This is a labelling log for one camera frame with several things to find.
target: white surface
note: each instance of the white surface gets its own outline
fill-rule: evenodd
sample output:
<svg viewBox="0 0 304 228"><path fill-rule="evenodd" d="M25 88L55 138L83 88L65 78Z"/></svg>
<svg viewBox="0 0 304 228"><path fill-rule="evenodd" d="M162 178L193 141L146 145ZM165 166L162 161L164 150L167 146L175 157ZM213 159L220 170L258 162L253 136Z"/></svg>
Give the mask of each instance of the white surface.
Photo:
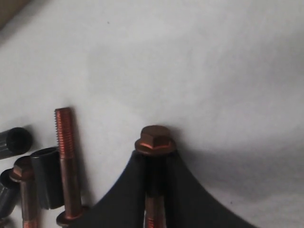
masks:
<svg viewBox="0 0 304 228"><path fill-rule="evenodd" d="M34 1L0 32L0 129L53 146L54 109L74 107L93 204L141 128L164 124L224 205L261 228L303 227L303 23L302 0Z"/></svg>

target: black tube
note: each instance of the black tube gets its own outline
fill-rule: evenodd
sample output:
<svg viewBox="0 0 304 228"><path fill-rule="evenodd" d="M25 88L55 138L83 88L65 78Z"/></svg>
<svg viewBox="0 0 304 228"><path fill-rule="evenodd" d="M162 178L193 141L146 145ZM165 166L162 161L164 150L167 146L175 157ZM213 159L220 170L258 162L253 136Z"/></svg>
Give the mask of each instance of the black tube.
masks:
<svg viewBox="0 0 304 228"><path fill-rule="evenodd" d="M0 133L0 159L28 152L32 146L31 134L22 127Z"/></svg>
<svg viewBox="0 0 304 228"><path fill-rule="evenodd" d="M57 147L50 147L33 153L31 161L41 208L56 209L63 206L64 199Z"/></svg>
<svg viewBox="0 0 304 228"><path fill-rule="evenodd" d="M0 175L0 218L6 218L14 210L19 198L20 185L10 179L10 171Z"/></svg>

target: copper bolt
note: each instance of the copper bolt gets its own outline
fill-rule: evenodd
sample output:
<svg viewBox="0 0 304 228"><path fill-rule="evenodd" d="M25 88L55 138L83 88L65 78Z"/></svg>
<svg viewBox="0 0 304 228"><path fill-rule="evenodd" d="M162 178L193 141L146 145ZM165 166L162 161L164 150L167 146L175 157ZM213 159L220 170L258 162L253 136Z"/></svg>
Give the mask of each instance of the copper bolt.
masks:
<svg viewBox="0 0 304 228"><path fill-rule="evenodd" d="M20 183L23 228L37 228L37 190L30 157L17 159L9 176L13 181Z"/></svg>
<svg viewBox="0 0 304 228"><path fill-rule="evenodd" d="M159 125L142 129L141 137L135 142L135 149L145 155L161 156L176 150L168 128Z"/></svg>
<svg viewBox="0 0 304 228"><path fill-rule="evenodd" d="M145 228L164 228L164 201L163 196L146 198Z"/></svg>
<svg viewBox="0 0 304 228"><path fill-rule="evenodd" d="M55 110L60 168L65 200L65 211L57 217L57 224L67 227L85 211L81 205L80 187L75 159L73 118L70 108Z"/></svg>
<svg viewBox="0 0 304 228"><path fill-rule="evenodd" d="M160 170L162 165L159 159L163 155L176 150L176 144L171 138L170 130L164 126L152 125L142 129L141 137L135 142L135 149L145 155L151 156L148 170L147 188L157 189L157 194L150 195L147 189L145 228L164 228L164 201L162 192L162 178Z"/></svg>

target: black rubber part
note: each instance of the black rubber part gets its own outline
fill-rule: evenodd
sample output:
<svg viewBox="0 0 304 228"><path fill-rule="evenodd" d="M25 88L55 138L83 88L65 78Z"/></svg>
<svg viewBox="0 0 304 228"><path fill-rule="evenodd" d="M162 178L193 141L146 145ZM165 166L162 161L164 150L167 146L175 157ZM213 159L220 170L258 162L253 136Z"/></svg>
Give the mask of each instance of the black rubber part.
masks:
<svg viewBox="0 0 304 228"><path fill-rule="evenodd" d="M214 199L177 152L167 158L167 228L255 228Z"/></svg>
<svg viewBox="0 0 304 228"><path fill-rule="evenodd" d="M10 171L0 175L0 219L12 213L19 198L20 185L10 179Z"/></svg>
<svg viewBox="0 0 304 228"><path fill-rule="evenodd" d="M33 144L31 134L22 127L0 133L0 159L28 152Z"/></svg>
<svg viewBox="0 0 304 228"><path fill-rule="evenodd" d="M64 205L59 152L50 147L31 154L40 207L56 209Z"/></svg>
<svg viewBox="0 0 304 228"><path fill-rule="evenodd" d="M134 152L105 197L69 228L143 228L145 165L143 155Z"/></svg>

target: hex flange bolt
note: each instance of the hex flange bolt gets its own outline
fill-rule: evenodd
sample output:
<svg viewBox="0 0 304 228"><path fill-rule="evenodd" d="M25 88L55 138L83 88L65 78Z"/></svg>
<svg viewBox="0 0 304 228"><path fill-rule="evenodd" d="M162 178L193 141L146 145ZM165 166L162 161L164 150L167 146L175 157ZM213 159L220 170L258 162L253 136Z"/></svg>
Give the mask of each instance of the hex flange bolt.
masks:
<svg viewBox="0 0 304 228"><path fill-rule="evenodd" d="M66 209L57 217L57 224L61 227L68 227L75 219L82 216L88 208L81 204L72 110L68 107L56 109L55 117Z"/></svg>
<svg viewBox="0 0 304 228"><path fill-rule="evenodd" d="M22 127L0 133L0 159L28 152L33 144L31 134Z"/></svg>
<svg viewBox="0 0 304 228"><path fill-rule="evenodd" d="M20 183L23 228L38 228L37 190L30 157L17 159L9 176Z"/></svg>

